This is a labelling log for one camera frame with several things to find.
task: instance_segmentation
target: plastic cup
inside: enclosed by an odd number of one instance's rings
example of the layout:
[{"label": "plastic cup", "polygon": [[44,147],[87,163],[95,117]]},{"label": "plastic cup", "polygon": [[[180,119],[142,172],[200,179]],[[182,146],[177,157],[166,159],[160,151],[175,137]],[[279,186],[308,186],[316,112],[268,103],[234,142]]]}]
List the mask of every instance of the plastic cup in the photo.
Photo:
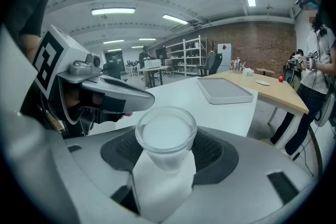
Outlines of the plastic cup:
[{"label": "plastic cup", "polygon": [[167,173],[180,170],[183,159],[191,149],[197,125],[184,109],[162,106],[143,115],[136,127],[135,137],[151,160]]}]

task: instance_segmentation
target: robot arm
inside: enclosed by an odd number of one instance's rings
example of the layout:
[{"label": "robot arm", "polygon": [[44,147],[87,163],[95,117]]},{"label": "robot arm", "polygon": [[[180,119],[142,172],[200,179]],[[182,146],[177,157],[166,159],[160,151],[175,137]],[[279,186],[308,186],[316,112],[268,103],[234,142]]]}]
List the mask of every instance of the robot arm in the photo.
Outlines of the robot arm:
[{"label": "robot arm", "polygon": [[[116,122],[126,112],[147,110],[155,101],[151,93],[103,75],[100,58],[54,26],[41,39],[33,66],[42,108],[63,121],[69,137],[87,135],[94,122]],[[65,85],[79,91],[80,103],[69,109]],[[101,104],[92,102],[94,94]]]}]

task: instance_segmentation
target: gray tray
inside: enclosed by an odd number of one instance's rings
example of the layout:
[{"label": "gray tray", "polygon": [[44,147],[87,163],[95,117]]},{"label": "gray tray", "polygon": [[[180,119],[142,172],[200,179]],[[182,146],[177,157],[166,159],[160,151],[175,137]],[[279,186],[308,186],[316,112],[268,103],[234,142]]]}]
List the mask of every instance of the gray tray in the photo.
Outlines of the gray tray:
[{"label": "gray tray", "polygon": [[223,78],[199,78],[197,84],[211,104],[247,103],[253,101],[253,94]]}]

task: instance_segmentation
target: black pants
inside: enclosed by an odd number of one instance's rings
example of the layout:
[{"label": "black pants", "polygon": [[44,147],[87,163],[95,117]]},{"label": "black pants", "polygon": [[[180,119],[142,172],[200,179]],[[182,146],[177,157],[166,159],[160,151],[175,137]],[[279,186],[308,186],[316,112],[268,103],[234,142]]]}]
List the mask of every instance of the black pants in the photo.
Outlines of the black pants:
[{"label": "black pants", "polygon": [[[291,140],[288,141],[285,146],[285,150],[289,155],[292,155],[303,143],[304,139],[307,136],[310,123],[313,121],[316,114],[322,108],[323,102],[326,98],[325,94],[314,91],[304,86],[303,84],[300,84],[300,87],[297,90],[297,94],[299,97],[301,97],[302,101],[309,109],[309,113],[302,116],[296,134],[292,137]],[[286,114],[284,121],[275,132],[275,135],[271,138],[271,142],[273,144],[277,143],[281,136],[284,134],[293,117],[294,115],[289,112]]]}]

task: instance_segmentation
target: white t-shirt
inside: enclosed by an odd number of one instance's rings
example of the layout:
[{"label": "white t-shirt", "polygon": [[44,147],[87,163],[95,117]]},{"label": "white t-shirt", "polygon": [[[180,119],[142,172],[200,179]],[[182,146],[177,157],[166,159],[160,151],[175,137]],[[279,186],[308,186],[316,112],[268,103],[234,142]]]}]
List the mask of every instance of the white t-shirt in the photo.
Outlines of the white t-shirt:
[{"label": "white t-shirt", "polygon": [[[327,34],[324,34],[323,37],[320,35],[320,30],[318,30],[316,33],[313,30],[310,32],[306,40],[304,55],[308,55],[309,52],[313,52],[316,62],[330,63],[330,56],[328,55],[327,51],[330,51],[330,48],[335,41],[335,35],[330,28],[326,26],[324,28],[327,30]],[[306,69],[302,72],[301,83],[306,87],[320,93],[328,93],[328,87],[321,71],[317,71],[315,74],[315,71]]]}]

